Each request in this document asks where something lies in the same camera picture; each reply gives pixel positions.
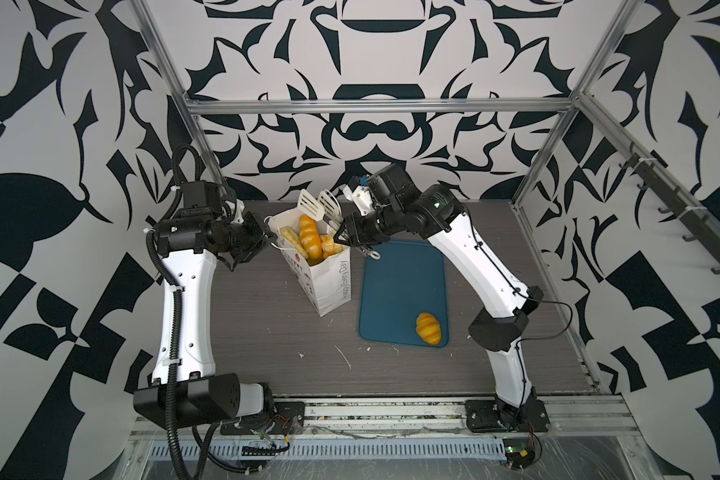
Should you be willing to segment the small striped bread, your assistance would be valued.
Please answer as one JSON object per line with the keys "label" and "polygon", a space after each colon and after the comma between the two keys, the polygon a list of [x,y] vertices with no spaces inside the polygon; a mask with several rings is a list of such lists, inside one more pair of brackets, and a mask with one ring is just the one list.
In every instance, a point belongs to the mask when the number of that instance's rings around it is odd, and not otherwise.
{"label": "small striped bread", "polygon": [[291,245],[294,249],[305,259],[309,259],[309,253],[302,245],[299,235],[290,226],[285,226],[279,229],[280,235]]}

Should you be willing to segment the round flaky pastry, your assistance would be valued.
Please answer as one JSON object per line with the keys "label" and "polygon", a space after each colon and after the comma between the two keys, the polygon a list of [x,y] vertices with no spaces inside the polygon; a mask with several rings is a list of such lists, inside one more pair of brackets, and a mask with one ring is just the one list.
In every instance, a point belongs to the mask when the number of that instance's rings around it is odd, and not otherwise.
{"label": "round flaky pastry", "polygon": [[334,237],[332,235],[321,235],[320,240],[324,258],[340,254],[344,250],[344,247],[341,244],[334,242]]}

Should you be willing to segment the metal tongs white tips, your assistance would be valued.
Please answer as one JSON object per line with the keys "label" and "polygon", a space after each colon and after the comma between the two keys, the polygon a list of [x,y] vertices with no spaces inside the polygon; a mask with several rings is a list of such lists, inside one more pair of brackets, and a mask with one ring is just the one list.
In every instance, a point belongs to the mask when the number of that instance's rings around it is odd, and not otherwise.
{"label": "metal tongs white tips", "polygon": [[327,190],[315,198],[306,189],[302,189],[299,192],[297,208],[313,220],[322,220],[334,230],[339,229],[342,220],[341,207]]}

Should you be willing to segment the croissant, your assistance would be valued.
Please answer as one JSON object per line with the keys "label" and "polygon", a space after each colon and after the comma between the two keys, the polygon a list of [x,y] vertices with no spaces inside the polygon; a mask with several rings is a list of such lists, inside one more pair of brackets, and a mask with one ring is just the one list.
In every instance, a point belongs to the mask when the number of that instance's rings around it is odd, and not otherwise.
{"label": "croissant", "polygon": [[299,241],[308,260],[317,264],[324,259],[322,240],[314,219],[308,215],[302,215],[299,220]]}

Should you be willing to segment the white paper bag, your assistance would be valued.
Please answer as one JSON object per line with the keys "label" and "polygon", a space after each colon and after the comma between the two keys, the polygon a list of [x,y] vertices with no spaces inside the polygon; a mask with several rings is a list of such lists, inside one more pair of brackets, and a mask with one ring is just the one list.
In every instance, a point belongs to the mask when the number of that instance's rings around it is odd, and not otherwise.
{"label": "white paper bag", "polygon": [[[303,214],[298,208],[286,210],[265,220],[278,235],[277,248],[287,260],[297,280],[320,316],[335,310],[351,299],[351,267],[349,248],[337,255],[312,264],[302,257],[279,233],[290,226],[299,235],[299,220]],[[321,235],[334,235],[335,230],[324,221],[315,221]]]}

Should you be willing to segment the striped bun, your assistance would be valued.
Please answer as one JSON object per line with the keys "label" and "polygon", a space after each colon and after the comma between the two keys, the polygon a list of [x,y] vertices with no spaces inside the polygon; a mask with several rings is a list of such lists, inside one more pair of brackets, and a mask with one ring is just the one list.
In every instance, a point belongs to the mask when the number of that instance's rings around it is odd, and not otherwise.
{"label": "striped bun", "polygon": [[431,313],[422,312],[416,319],[416,333],[426,344],[437,346],[442,341],[439,321]]}

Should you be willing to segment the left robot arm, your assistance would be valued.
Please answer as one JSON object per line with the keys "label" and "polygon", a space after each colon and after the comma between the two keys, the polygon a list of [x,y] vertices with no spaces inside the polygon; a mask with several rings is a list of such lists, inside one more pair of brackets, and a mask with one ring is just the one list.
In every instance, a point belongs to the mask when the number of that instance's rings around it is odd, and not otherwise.
{"label": "left robot arm", "polygon": [[211,290],[218,263],[249,262],[274,237],[250,211],[227,221],[181,210],[150,230],[148,253],[164,279],[160,350],[148,385],[135,391],[135,411],[177,428],[238,421],[263,427],[275,414],[269,386],[219,374],[211,349]]}

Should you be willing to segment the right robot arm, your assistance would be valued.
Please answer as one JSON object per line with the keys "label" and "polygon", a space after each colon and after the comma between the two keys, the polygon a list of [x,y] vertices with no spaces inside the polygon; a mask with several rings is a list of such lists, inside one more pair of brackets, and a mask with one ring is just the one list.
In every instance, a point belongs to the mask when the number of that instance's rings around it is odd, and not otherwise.
{"label": "right robot arm", "polygon": [[351,181],[342,194],[358,209],[342,220],[342,243],[369,249],[405,231],[437,248],[467,280],[482,302],[469,335],[489,357],[497,408],[521,417],[533,394],[522,333],[543,298],[541,290],[510,272],[478,234],[468,208],[445,187],[420,191],[413,184],[388,188]]}

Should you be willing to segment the teal tray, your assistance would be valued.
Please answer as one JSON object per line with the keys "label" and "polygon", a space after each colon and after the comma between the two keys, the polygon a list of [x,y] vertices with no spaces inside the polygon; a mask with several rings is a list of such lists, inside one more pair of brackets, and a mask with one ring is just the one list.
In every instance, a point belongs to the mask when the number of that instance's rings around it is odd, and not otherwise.
{"label": "teal tray", "polygon": [[426,241],[392,240],[376,248],[379,260],[364,262],[358,333],[366,341],[429,348],[416,331],[417,318],[431,314],[440,340],[449,342],[445,258]]}

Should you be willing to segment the small circuit board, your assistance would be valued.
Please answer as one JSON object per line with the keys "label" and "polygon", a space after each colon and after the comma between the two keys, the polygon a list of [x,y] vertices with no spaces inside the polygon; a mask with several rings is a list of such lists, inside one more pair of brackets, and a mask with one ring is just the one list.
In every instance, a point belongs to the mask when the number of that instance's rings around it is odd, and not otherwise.
{"label": "small circuit board", "polygon": [[511,471],[525,471],[535,465],[543,455],[543,443],[535,435],[525,439],[504,439],[503,449],[503,466]]}

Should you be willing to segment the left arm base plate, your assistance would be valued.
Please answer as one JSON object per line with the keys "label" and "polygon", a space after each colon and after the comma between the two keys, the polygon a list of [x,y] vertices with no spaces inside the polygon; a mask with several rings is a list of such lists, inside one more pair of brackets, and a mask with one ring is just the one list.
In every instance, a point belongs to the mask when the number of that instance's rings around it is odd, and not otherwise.
{"label": "left arm base plate", "polygon": [[222,435],[288,435],[303,427],[305,403],[302,401],[276,400],[256,415],[227,421],[220,427]]}

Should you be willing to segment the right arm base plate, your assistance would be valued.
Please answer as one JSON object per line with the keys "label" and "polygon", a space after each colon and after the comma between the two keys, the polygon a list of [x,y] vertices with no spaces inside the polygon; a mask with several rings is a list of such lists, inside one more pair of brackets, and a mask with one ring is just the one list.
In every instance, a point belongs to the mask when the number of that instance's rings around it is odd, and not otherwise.
{"label": "right arm base plate", "polygon": [[466,426],[473,433],[548,431],[546,406],[535,397],[519,408],[499,399],[467,400],[464,407]]}

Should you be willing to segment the wall hook rail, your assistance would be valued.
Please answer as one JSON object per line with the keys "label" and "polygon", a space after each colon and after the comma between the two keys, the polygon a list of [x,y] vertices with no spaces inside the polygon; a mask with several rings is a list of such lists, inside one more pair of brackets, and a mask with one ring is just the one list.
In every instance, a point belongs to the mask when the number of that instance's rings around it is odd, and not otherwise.
{"label": "wall hook rail", "polygon": [[620,165],[631,170],[641,183],[641,192],[651,192],[661,202],[658,212],[679,221],[687,233],[686,243],[699,243],[717,262],[711,273],[720,275],[720,220],[685,188],[660,162],[642,151],[634,141],[629,143],[629,157]]}

